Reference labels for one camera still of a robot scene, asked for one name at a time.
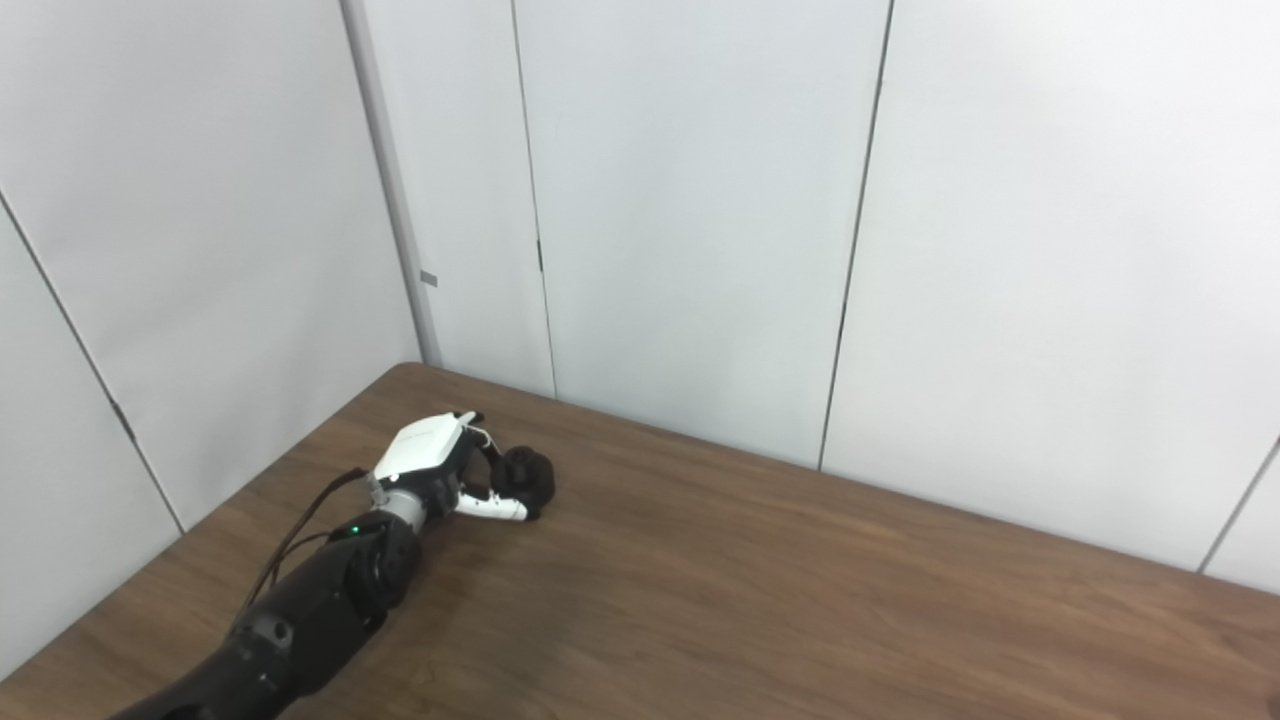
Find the wooden table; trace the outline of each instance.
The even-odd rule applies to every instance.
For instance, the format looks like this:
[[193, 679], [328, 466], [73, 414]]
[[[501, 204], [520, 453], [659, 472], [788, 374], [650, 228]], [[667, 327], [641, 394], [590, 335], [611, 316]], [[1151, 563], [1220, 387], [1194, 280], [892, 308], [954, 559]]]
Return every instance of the wooden table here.
[[1280, 597], [402, 365], [0, 685], [0, 717], [100, 719], [184, 673], [329, 478], [466, 409], [556, 461], [556, 502], [431, 533], [287, 717], [1265, 720], [1280, 692]]

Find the robotic arm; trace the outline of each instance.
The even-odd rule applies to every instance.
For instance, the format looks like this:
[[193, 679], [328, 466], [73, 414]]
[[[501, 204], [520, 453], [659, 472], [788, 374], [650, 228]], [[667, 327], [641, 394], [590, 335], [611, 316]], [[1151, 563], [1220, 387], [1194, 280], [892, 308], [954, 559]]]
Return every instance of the robotic arm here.
[[[372, 507], [334, 528], [315, 555], [256, 600], [255, 588], [204, 662], [111, 720], [271, 720], [333, 679], [401, 603], [424, 527], [452, 512], [536, 520], [556, 495], [550, 461], [527, 447], [500, 454], [489, 433], [472, 425], [480, 419], [466, 413], [412, 423], [372, 473], [357, 469], [335, 480], [364, 477]], [[488, 488], [462, 480], [476, 450], [489, 462]]]

